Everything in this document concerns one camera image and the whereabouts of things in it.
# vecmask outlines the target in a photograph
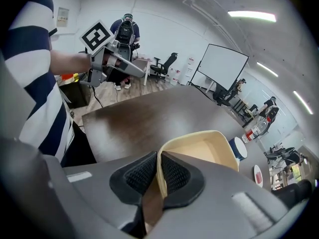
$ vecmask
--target striped shirt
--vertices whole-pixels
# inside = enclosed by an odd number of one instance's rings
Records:
[[[74,133],[49,70],[49,37],[56,31],[53,0],[30,0],[9,28],[2,52],[9,72],[36,103],[19,139],[61,162]]]

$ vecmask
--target brown wooden table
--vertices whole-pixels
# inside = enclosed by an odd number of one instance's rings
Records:
[[[192,86],[144,95],[83,116],[83,124],[97,161],[158,151],[167,141],[192,132],[218,130],[227,140],[241,137],[244,129],[223,108]],[[270,190],[267,159],[255,142],[246,144],[248,157],[239,172],[254,180],[253,167],[262,171]]]

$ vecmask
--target ceiling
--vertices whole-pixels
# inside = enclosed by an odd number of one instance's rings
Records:
[[[296,100],[297,90],[313,111],[319,113],[319,51],[307,26],[289,0],[180,0],[208,18],[234,49],[248,55],[247,71],[273,82],[286,96]],[[230,10],[272,13],[277,22],[232,18]],[[272,76],[257,61],[276,72]],[[311,118],[313,132],[318,133]]]

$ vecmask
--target whiteboard frame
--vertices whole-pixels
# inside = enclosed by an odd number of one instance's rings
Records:
[[[242,55],[244,55],[244,56],[246,56],[247,57],[247,59],[246,59],[246,62],[245,62],[245,64],[244,64],[244,66],[243,66],[243,68],[240,70],[240,72],[239,72],[239,74],[237,75],[237,77],[236,77],[236,79],[234,80],[234,81],[237,81],[237,79],[238,79],[238,77],[239,77],[239,75],[242,73],[242,71],[244,70],[244,67],[246,66],[246,64],[247,64],[247,61],[248,61],[248,59],[249,59],[249,56],[247,56],[247,55],[245,55],[245,54],[243,54],[243,53],[241,53],[241,52],[238,52],[238,51],[236,51],[236,50],[233,50],[233,49],[229,49],[229,48],[226,48],[226,47],[223,47],[223,46],[220,46],[220,45],[215,45],[215,44],[212,44],[212,43],[209,43],[208,44],[208,46],[207,46],[207,48],[206,48],[206,51],[205,51],[205,53],[204,53],[204,56],[202,57],[202,59],[200,60],[200,62],[199,62],[199,64],[198,64],[198,66],[197,66],[197,68],[196,68],[196,71],[195,71],[195,73],[193,74],[193,77],[191,78],[191,80],[190,80],[190,84],[192,84],[192,85],[194,85],[194,83],[192,82],[192,80],[193,80],[193,78],[194,78],[194,76],[195,76],[195,74],[197,73],[197,72],[199,72],[199,73],[201,73],[201,74],[203,74],[203,75],[205,75],[207,78],[210,78],[209,76],[207,76],[206,74],[204,74],[203,72],[201,72],[201,71],[199,71],[199,67],[200,67],[200,64],[201,64],[201,61],[203,60],[203,58],[205,57],[205,55],[206,55],[206,52],[207,52],[207,50],[208,50],[208,47],[210,46],[210,45],[213,45],[213,46],[217,46],[217,47],[221,47],[221,48],[224,48],[224,49],[228,49],[228,50],[231,50],[231,51],[234,51],[234,52],[237,52],[237,53],[239,53],[239,54],[242,54]]]

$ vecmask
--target white cup lid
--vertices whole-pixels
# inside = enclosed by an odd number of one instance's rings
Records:
[[[246,158],[247,157],[247,149],[246,149],[244,142],[240,138],[235,137],[235,144],[236,144],[236,147],[237,147],[240,155],[242,155],[243,158]]]

